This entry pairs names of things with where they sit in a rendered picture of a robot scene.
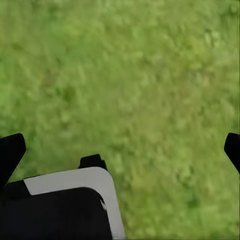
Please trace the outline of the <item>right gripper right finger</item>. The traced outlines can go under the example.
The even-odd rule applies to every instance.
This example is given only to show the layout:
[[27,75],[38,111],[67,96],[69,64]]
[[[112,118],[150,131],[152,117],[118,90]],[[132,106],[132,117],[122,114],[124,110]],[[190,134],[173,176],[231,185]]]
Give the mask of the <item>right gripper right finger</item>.
[[240,135],[228,133],[224,151],[240,173]]

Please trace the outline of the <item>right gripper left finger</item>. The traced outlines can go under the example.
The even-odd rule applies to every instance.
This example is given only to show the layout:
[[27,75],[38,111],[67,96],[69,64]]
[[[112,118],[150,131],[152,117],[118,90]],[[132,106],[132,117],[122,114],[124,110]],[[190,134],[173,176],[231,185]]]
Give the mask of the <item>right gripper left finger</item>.
[[26,152],[22,133],[0,138],[0,192]]

